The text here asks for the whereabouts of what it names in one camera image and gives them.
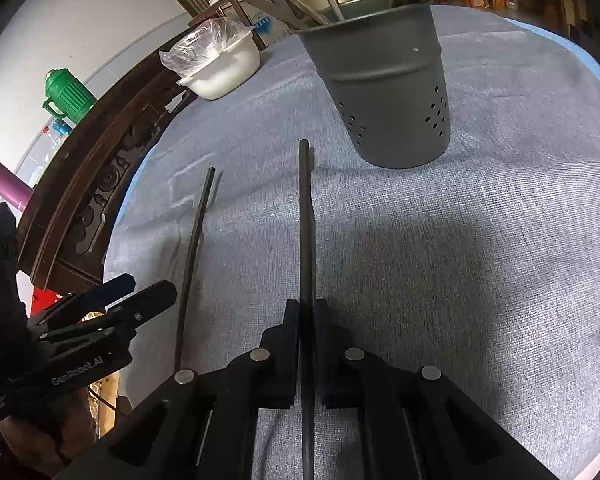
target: purple bottle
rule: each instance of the purple bottle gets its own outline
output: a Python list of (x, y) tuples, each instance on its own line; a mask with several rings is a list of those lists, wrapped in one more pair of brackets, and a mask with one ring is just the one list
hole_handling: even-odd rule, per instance
[(18, 211), (24, 211), (33, 190), (0, 162), (0, 196)]

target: silver rivet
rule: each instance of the silver rivet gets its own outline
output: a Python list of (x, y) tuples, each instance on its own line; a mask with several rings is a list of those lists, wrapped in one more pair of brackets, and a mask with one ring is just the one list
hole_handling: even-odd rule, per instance
[(420, 373), (427, 381), (437, 381), (442, 377), (442, 372), (435, 366), (425, 366)]
[(256, 348), (251, 350), (249, 357), (252, 361), (266, 361), (269, 359), (270, 353), (266, 348)]
[(344, 357), (349, 361), (360, 361), (365, 358), (365, 351), (362, 348), (347, 348), (344, 352)]
[(187, 384), (190, 383), (195, 376), (196, 373), (193, 370), (183, 368), (182, 370), (178, 370), (173, 378), (178, 384)]

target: gray perforated container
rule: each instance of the gray perforated container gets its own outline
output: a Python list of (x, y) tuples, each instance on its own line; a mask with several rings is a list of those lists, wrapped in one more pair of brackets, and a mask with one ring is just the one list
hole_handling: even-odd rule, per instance
[(345, 21), (298, 35), (360, 156), (413, 168), (449, 144), (441, 49), (428, 5), (385, 7), (386, 0), (348, 2)]

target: plastic bag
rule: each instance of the plastic bag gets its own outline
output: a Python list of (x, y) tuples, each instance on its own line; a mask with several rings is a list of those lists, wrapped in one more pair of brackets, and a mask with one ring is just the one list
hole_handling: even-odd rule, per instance
[(160, 61), (180, 77), (202, 70), (236, 41), (251, 34), (253, 27), (227, 18), (206, 20), (192, 33), (173, 45), (168, 52), (160, 52)]

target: green pitcher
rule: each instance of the green pitcher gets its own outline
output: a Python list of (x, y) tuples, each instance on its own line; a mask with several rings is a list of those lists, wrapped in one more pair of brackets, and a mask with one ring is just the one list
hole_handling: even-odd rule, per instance
[[(42, 107), (56, 119), (68, 117), (74, 124), (78, 124), (96, 102), (94, 95), (67, 68), (46, 74), (45, 95), (48, 99)], [(59, 112), (53, 110), (51, 102)]]

